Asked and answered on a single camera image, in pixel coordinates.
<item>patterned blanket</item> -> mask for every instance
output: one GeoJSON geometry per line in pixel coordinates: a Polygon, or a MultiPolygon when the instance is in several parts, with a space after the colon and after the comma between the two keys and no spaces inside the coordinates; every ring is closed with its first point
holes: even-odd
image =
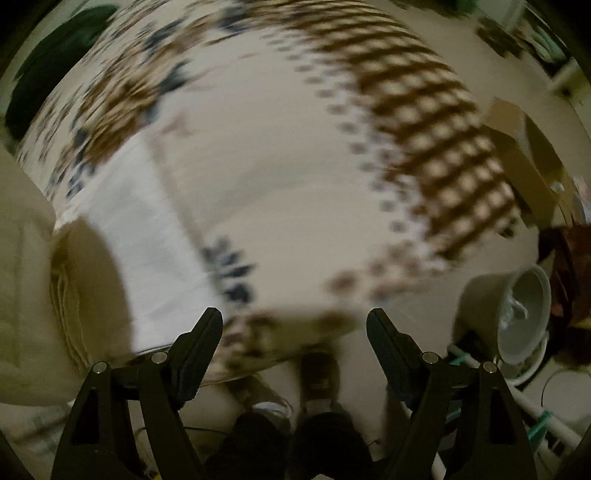
{"type": "Polygon", "coordinates": [[[517,214],[458,76],[363,1],[136,0],[18,161],[59,215],[140,131],[232,312],[206,381],[348,331],[517,214]]]}

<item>bed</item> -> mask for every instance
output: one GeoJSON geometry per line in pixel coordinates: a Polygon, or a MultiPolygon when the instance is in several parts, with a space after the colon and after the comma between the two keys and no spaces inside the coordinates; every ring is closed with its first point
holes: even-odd
{"type": "MultiPolygon", "coordinates": [[[[85,216],[100,232],[109,215],[89,212],[101,204],[144,238],[185,238],[205,279],[193,305],[215,305],[226,320],[205,382],[351,331],[517,216],[461,79],[409,28],[357,0],[136,0],[48,97],[17,159],[55,208],[58,232],[85,216]],[[175,226],[157,228],[164,214],[151,224],[130,206],[140,204],[175,226]]],[[[141,244],[127,251],[149,262],[141,244]]],[[[152,296],[166,283],[158,265],[142,275],[152,296]]],[[[61,275],[54,281],[75,281],[61,275]]],[[[79,330],[66,341],[83,371],[165,348],[158,338],[199,318],[187,305],[144,308],[150,340],[133,330],[117,349],[109,335],[145,327],[144,316],[121,315],[92,351],[81,338],[100,320],[84,305],[61,324],[79,330]]]]}

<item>cardboard box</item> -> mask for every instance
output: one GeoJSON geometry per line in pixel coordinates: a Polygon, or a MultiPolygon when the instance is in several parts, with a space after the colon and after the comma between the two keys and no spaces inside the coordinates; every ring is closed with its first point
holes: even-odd
{"type": "Polygon", "coordinates": [[[494,36],[486,28],[478,28],[476,30],[476,35],[478,35],[482,40],[484,40],[490,48],[497,52],[498,55],[500,55],[501,57],[504,57],[506,55],[507,49],[503,44],[503,41],[500,38],[494,36]]]}
{"type": "Polygon", "coordinates": [[[517,105],[495,98],[485,119],[526,223],[548,228],[556,206],[573,224],[575,186],[552,144],[517,105]]]}

